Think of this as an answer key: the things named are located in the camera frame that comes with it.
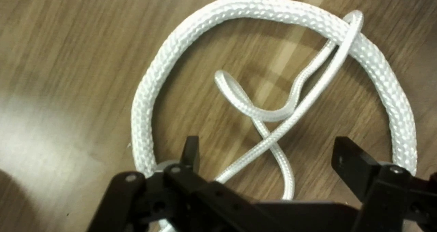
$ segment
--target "thin white cord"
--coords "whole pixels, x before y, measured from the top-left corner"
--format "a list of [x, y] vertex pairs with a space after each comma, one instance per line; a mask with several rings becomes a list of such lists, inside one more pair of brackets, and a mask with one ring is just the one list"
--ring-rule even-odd
[[[329, 41], [315, 59], [297, 76], [284, 107], [274, 111], [260, 109], [252, 104], [242, 87], [228, 73], [217, 71], [215, 82], [219, 90], [238, 110], [249, 116], [263, 140], [229, 166], [216, 180], [226, 182], [242, 168], [270, 148], [284, 176], [283, 199], [292, 199], [294, 176], [290, 163], [278, 146], [284, 136], [308, 111], [335, 74], [351, 55], [365, 69], [375, 85], [389, 115], [392, 133], [393, 162], [413, 175], [417, 166], [415, 124], [409, 102], [384, 55], [362, 33], [362, 13], [353, 11], [344, 20], [315, 6], [291, 0], [217, 0], [187, 17], [169, 35], [158, 51], [136, 91], [132, 105], [132, 146], [137, 170], [149, 177], [156, 167], [153, 154], [152, 110], [164, 80], [181, 54], [202, 33], [228, 19], [250, 17], [308, 27]], [[326, 61], [339, 45], [328, 68], [310, 92], [298, 104], [306, 80]], [[264, 122], [281, 121], [269, 132]], [[172, 231], [164, 221], [162, 231]]]

